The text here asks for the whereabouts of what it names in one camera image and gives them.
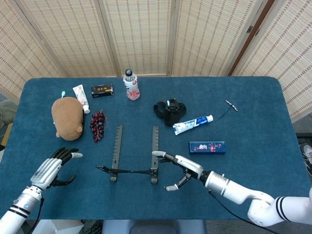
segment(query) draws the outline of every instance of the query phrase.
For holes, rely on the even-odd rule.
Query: woven panel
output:
[[[312,107],[312,4],[286,1],[236,76],[279,80],[291,118]]]
[[[115,76],[93,0],[21,0],[71,77]]]
[[[10,1],[0,1],[0,89],[18,101],[27,80],[61,77]]]
[[[256,1],[180,1],[174,76],[219,76]]]
[[[103,2],[121,73],[165,74],[171,1]]]

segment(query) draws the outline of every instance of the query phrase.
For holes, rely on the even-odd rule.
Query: bottle cap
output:
[[[211,122],[211,121],[213,121],[213,120],[214,120],[214,118],[213,118],[213,116],[212,116],[212,115],[209,115],[209,116],[207,116],[207,120],[208,120],[208,122]]]
[[[131,69],[127,69],[127,70],[125,71],[125,74],[126,74],[126,76],[128,76],[128,77],[132,76],[132,70],[131,70]]]
[[[83,112],[84,112],[85,114],[90,113],[90,110],[89,110],[89,106],[88,106],[88,105],[84,105],[82,108],[83,108]]]

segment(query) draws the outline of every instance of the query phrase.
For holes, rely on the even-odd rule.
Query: grape cluster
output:
[[[90,128],[93,133],[93,140],[97,143],[104,136],[105,115],[103,109],[92,115]]]

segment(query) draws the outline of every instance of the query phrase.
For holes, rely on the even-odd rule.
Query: blue box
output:
[[[222,140],[211,141],[189,141],[189,153],[191,155],[211,155],[211,154],[225,154],[225,142]]]

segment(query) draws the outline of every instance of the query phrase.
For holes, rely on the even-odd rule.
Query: white toothpaste tube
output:
[[[85,114],[90,113],[87,96],[84,93],[82,84],[74,87],[73,90],[76,94],[78,101],[82,104],[83,112]]]
[[[175,123],[172,127],[174,128],[175,135],[178,135],[199,125],[207,124],[213,121],[213,119],[212,115],[202,116],[183,123]]]

